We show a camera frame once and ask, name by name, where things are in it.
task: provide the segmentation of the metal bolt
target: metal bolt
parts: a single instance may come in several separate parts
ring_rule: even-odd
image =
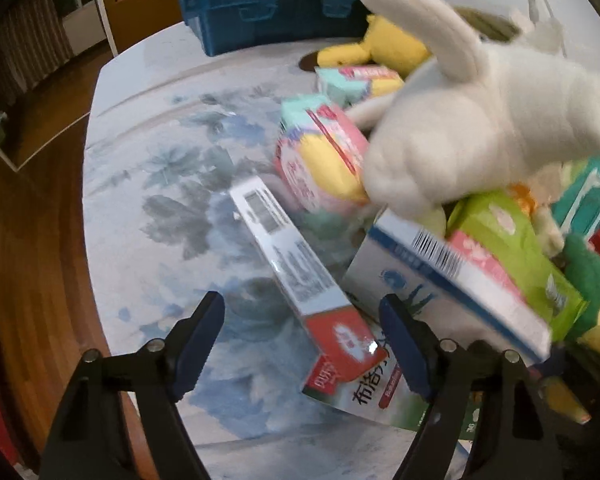
[[[164,348],[164,339],[160,339],[159,337],[157,337],[155,339],[151,339],[151,341],[149,341],[146,344],[146,349],[149,352],[159,352],[163,348]]]
[[[451,339],[443,339],[440,341],[440,348],[443,352],[448,352],[449,354],[456,351],[458,345],[455,341],[451,341]]]
[[[507,350],[504,352],[504,358],[510,363],[515,364],[520,361],[520,354],[515,350]]]
[[[84,354],[82,354],[82,360],[85,363],[93,363],[99,357],[100,357],[100,352],[95,348],[91,348],[91,349],[87,350]]]

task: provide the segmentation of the wooden drawer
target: wooden drawer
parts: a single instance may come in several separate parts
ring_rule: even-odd
[[[107,6],[118,52],[182,21],[178,0],[122,0]]]

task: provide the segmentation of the green package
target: green package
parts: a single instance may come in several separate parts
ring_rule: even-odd
[[[526,304],[562,341],[587,301],[542,254],[528,217],[504,191],[461,200],[449,219],[448,232],[461,230],[489,251],[520,290]]]

